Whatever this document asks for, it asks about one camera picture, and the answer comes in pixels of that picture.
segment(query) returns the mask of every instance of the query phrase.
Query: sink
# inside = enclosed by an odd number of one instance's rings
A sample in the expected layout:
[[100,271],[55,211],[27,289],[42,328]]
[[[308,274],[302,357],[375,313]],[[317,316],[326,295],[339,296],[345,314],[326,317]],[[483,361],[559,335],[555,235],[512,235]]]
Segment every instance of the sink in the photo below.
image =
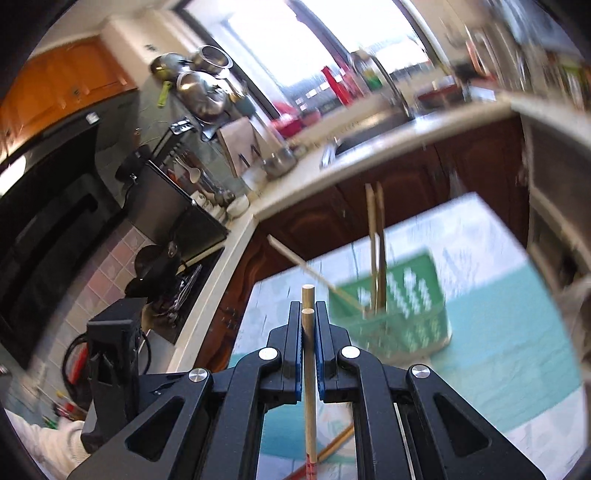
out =
[[390,132],[411,120],[412,118],[407,117],[402,111],[387,112],[386,114],[378,113],[364,120],[355,132],[335,139],[335,142],[327,147],[321,167],[327,167],[331,163],[338,162],[339,156],[346,151],[379,135]]

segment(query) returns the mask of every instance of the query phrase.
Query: stainless steel bowl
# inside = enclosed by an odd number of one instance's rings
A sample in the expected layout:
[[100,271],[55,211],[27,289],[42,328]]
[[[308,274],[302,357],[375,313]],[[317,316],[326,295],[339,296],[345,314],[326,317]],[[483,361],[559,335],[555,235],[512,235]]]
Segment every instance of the stainless steel bowl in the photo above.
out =
[[178,76],[177,93],[181,101],[204,124],[214,124],[228,109],[228,93],[205,72],[184,72]]
[[192,61],[193,70],[200,70],[215,76],[220,75],[224,70],[234,65],[226,52],[211,45],[199,47],[195,55],[193,55]]
[[262,161],[262,169],[271,179],[278,179],[289,172],[297,164],[297,159],[288,147],[283,147],[269,158]]

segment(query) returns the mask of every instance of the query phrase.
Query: table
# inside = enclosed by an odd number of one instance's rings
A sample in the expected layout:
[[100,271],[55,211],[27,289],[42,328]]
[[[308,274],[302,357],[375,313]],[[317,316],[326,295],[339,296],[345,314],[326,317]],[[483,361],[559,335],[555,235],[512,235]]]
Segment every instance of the table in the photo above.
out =
[[[548,480],[562,479],[587,445],[586,400],[560,314],[522,246],[476,194],[394,225],[385,237],[389,264],[429,249],[446,297],[452,339],[420,362],[432,367]],[[368,275],[369,239],[309,264],[335,284]],[[316,300],[328,300],[327,289],[298,267],[255,284],[231,366],[265,346],[271,329],[287,322],[290,302],[301,300],[305,283],[316,285]],[[318,402],[317,409],[320,449],[350,423],[351,413],[347,404]],[[303,460],[302,403],[271,410],[265,416],[257,478],[281,480]],[[351,439],[319,465],[319,479],[356,478]]]

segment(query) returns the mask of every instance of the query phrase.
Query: wooden cabinet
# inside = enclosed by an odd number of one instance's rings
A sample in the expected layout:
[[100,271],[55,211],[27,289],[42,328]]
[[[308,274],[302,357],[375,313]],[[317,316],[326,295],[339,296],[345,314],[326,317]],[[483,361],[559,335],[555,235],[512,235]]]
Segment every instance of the wooden cabinet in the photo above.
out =
[[417,150],[387,161],[338,185],[368,234],[365,184],[381,182],[384,189],[386,226],[425,212],[448,199],[446,185],[433,147]]
[[69,103],[92,105],[135,87],[104,44],[85,39],[55,51],[67,80]]
[[135,88],[99,37],[30,59],[0,106],[8,155],[68,115]]
[[195,367],[212,372],[226,368],[254,284],[291,267],[292,263],[273,249],[266,235],[257,229],[217,307]]
[[311,260],[363,236],[363,224],[336,187],[261,222],[259,229],[276,237],[304,260]]
[[516,117],[448,138],[435,148],[446,173],[457,172],[467,189],[482,197],[525,245],[529,203],[527,188],[518,179],[522,139]]

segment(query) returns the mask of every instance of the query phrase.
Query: white sleeve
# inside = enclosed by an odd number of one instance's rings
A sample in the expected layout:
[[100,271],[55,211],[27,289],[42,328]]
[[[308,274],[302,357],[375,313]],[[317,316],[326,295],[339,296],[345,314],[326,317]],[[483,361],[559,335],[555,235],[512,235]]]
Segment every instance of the white sleeve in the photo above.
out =
[[90,455],[84,450],[80,434],[83,421],[73,421],[60,430],[29,425],[22,417],[6,410],[22,444],[56,480],[65,480]]

